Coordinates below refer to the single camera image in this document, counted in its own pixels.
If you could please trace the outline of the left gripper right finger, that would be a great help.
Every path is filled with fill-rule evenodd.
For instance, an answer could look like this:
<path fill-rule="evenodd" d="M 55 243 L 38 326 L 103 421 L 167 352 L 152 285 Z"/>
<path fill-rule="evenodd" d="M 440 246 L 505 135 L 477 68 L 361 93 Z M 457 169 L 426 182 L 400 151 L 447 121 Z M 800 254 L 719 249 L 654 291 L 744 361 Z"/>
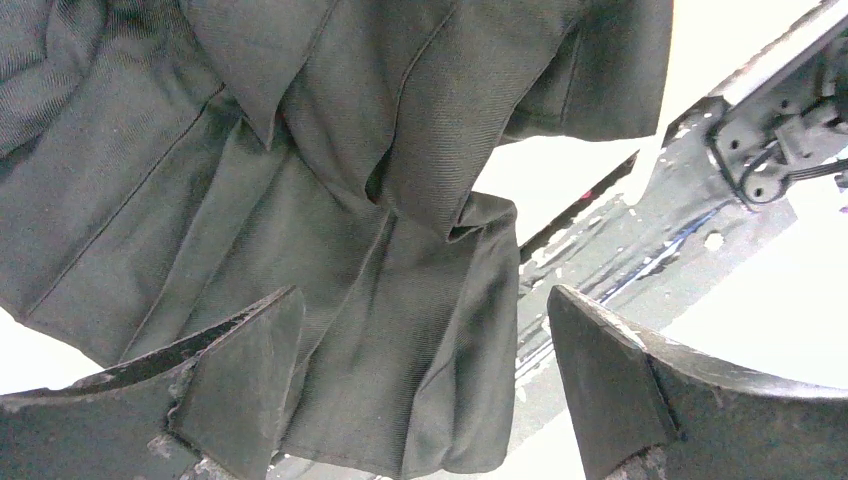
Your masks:
<path fill-rule="evenodd" d="M 847 393 L 710 356 L 555 286 L 547 312 L 589 479 L 843 479 Z"/>

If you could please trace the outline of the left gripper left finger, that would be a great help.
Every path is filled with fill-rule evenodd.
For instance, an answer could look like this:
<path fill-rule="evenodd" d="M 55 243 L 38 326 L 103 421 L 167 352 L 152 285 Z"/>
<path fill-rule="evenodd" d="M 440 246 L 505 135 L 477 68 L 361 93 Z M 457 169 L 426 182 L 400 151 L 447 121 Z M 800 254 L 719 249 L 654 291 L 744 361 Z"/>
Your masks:
<path fill-rule="evenodd" d="M 262 479 L 285 427 L 304 300 L 229 319 L 61 390 L 1 399 L 5 479 Z"/>

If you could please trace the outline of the black garment corner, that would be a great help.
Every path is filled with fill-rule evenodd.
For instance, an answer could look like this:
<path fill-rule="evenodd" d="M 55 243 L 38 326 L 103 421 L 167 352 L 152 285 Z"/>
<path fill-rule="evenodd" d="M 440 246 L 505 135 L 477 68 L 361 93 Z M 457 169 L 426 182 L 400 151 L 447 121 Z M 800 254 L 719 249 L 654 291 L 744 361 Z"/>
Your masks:
<path fill-rule="evenodd" d="M 654 135 L 673 10 L 5 1 L 2 308 L 105 371 L 295 288 L 270 466 L 495 470 L 517 211 L 475 182 L 529 137 Z"/>

